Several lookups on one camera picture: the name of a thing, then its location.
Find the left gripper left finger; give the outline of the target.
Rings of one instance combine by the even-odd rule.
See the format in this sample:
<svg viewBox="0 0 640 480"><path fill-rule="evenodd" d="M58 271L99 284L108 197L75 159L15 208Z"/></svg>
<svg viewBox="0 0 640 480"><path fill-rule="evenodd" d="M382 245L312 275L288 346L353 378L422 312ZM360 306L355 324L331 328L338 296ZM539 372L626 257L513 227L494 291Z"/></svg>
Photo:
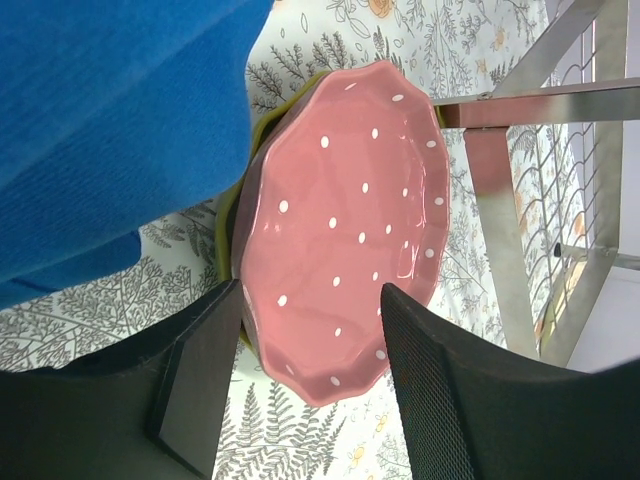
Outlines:
<svg viewBox="0 0 640 480"><path fill-rule="evenodd" d="M63 368L1 375L5 479L209 479L241 284Z"/></svg>

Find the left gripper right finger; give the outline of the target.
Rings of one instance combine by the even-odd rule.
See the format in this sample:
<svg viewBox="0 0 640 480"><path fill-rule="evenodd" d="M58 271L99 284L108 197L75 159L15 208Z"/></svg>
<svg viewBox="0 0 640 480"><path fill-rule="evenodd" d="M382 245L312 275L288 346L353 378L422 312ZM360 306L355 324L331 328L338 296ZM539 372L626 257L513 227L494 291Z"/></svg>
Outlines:
<svg viewBox="0 0 640 480"><path fill-rule="evenodd" d="M396 399L416 479L635 479L639 364L551 366L381 291Z"/></svg>

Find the steel dish rack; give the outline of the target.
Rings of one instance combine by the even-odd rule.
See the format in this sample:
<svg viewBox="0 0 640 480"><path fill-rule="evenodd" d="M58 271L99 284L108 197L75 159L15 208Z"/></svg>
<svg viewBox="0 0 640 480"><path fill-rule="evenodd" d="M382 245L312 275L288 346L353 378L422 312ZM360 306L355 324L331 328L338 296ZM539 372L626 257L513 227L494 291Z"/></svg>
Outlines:
<svg viewBox="0 0 640 480"><path fill-rule="evenodd" d="M463 133L508 347L569 364L620 249L630 5L559 1L544 33L489 92L442 100Z"/></svg>

